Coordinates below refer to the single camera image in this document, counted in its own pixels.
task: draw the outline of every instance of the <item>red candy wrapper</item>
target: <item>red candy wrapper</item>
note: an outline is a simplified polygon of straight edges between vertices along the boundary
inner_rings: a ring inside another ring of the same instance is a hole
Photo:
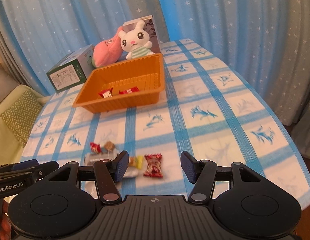
[[[138,92],[139,89],[138,87],[133,87],[133,88],[130,88],[130,89],[127,89],[127,90],[124,90],[124,91],[119,91],[119,94],[122,95],[122,94],[131,94],[131,93],[134,93],[134,92]]]
[[[98,94],[99,94],[102,98],[111,98],[111,97],[112,97],[112,92],[113,92],[113,88],[102,90],[102,91],[99,92]]]
[[[147,170],[144,172],[144,176],[162,178],[163,174],[160,167],[162,155],[160,153],[145,155],[145,159],[147,161]]]
[[[94,153],[101,153],[101,145],[94,143],[94,142],[90,142],[90,146],[91,146],[91,151]]]

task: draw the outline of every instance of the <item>blue curtain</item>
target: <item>blue curtain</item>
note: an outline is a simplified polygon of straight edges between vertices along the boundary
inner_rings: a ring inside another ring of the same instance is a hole
[[[171,40],[193,39],[237,70],[264,98],[275,93],[269,88],[280,80],[279,71],[290,36],[296,38],[289,53],[298,49],[295,54],[303,54],[307,59],[294,65],[291,57],[287,66],[296,70],[310,66],[310,40],[300,37],[304,29],[310,37],[310,0],[160,0],[160,3]],[[300,11],[309,18],[301,20]],[[298,24],[290,30],[288,24],[295,20]],[[283,93],[288,95],[282,91],[285,83],[276,85],[280,86],[282,97]]]
[[[158,0],[0,0],[1,31],[10,48],[18,48],[13,56],[23,59],[19,67],[27,80],[36,80],[40,93],[53,94],[46,72],[54,64],[69,52],[113,37],[125,21],[154,14],[161,25],[162,12],[153,6],[160,8]],[[160,29],[165,42],[166,28]]]

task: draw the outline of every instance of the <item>blue and white tablecloth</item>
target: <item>blue and white tablecloth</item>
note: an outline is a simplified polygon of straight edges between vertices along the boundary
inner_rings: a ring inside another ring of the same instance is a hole
[[[310,175],[286,130],[234,70],[190,39],[162,44],[166,90],[157,104],[92,114],[72,108],[81,86],[52,96],[38,117],[21,160],[83,164],[91,141],[114,142],[131,156],[161,153],[164,178],[124,179],[122,194],[188,194],[184,150],[219,166],[242,162],[310,204]],[[216,183],[214,196],[228,188]]]

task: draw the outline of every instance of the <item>cardboard box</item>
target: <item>cardboard box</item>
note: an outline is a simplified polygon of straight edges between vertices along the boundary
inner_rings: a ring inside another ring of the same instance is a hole
[[[93,51],[92,44],[74,51],[46,73],[57,93],[86,82],[95,69],[92,65]]]
[[[140,20],[145,22],[144,31],[146,31],[150,35],[150,41],[153,43],[151,51],[154,53],[160,53],[160,40],[157,36],[157,28],[155,24],[155,19],[153,15],[145,16],[142,18],[134,19],[128,22],[124,22],[123,30],[128,33],[132,31],[136,27],[136,23]]]

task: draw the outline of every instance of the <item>green cushion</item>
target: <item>green cushion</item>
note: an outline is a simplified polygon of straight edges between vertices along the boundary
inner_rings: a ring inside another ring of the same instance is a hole
[[[37,101],[34,93],[27,90],[1,113],[0,117],[20,141],[22,147],[25,147],[41,110],[42,106]]]

